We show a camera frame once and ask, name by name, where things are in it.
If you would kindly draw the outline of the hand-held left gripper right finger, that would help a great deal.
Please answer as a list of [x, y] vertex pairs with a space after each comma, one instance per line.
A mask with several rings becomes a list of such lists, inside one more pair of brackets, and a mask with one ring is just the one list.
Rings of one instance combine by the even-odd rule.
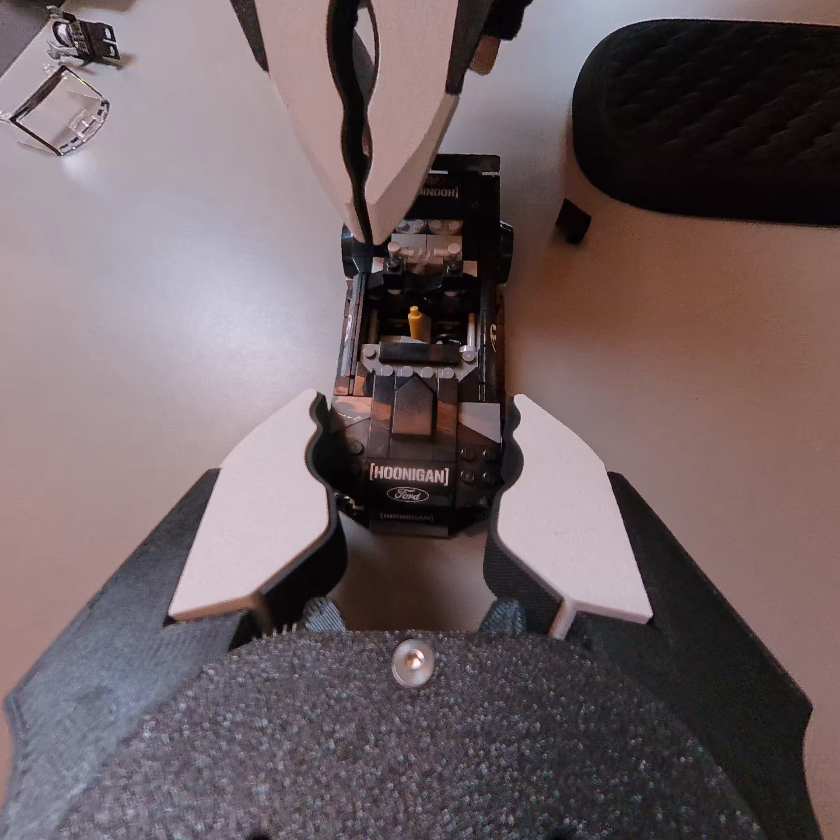
[[653, 618], [613, 485], [598, 454], [525, 395], [508, 409], [503, 485], [488, 535], [541, 605], [537, 632], [564, 638], [579, 614]]

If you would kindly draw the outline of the black lego car model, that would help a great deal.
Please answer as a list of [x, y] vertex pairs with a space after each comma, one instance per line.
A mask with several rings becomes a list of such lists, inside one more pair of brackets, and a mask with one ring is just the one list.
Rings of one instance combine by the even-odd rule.
[[497, 155], [439, 154], [382, 245], [343, 228], [329, 483], [367, 528], [452, 536], [501, 486], [514, 234], [500, 175]]

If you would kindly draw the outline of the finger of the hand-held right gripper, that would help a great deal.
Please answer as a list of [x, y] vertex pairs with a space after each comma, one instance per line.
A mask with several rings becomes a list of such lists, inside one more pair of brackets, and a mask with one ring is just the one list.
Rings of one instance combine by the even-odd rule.
[[364, 84], [373, 63], [355, 1], [258, 1], [269, 76], [311, 168], [359, 241], [372, 242], [364, 199]]
[[447, 92], [457, 1], [355, 2], [370, 9], [378, 66], [366, 109], [364, 201], [382, 244], [421, 191], [458, 103]]

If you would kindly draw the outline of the small black lego slope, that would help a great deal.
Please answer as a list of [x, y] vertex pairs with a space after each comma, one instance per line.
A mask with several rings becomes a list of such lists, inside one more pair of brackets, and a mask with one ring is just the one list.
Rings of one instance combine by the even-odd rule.
[[563, 240], [568, 245], [581, 245], [591, 225], [592, 215], [565, 197], [554, 223], [556, 232]]

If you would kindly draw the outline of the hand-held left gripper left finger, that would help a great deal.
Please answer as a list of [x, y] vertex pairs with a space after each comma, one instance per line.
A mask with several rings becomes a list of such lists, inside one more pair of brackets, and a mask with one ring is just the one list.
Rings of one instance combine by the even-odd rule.
[[333, 490], [320, 475], [329, 424], [309, 389], [224, 459], [169, 606], [181, 623], [238, 611], [258, 623], [298, 619], [297, 600], [328, 594], [347, 549]]

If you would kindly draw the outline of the black mesh pad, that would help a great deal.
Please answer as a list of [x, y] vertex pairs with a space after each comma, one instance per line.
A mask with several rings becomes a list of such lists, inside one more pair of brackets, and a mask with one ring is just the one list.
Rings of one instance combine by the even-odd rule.
[[605, 37], [574, 86], [585, 177], [663, 214], [837, 228], [839, 28], [657, 19]]

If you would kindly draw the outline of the clear lego windshield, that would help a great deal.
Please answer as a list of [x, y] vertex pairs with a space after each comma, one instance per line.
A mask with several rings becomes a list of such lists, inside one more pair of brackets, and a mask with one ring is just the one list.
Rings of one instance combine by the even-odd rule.
[[110, 101], [69, 65], [46, 66], [39, 86], [2, 112], [2, 132], [21, 145], [66, 157], [96, 136], [110, 111]]

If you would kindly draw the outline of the small black lego piece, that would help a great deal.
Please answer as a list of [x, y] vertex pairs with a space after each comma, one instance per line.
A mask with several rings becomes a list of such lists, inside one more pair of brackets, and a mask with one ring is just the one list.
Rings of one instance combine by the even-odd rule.
[[57, 6], [47, 6], [47, 55], [73, 67], [93, 65], [121, 68], [123, 59], [110, 24], [81, 19]]

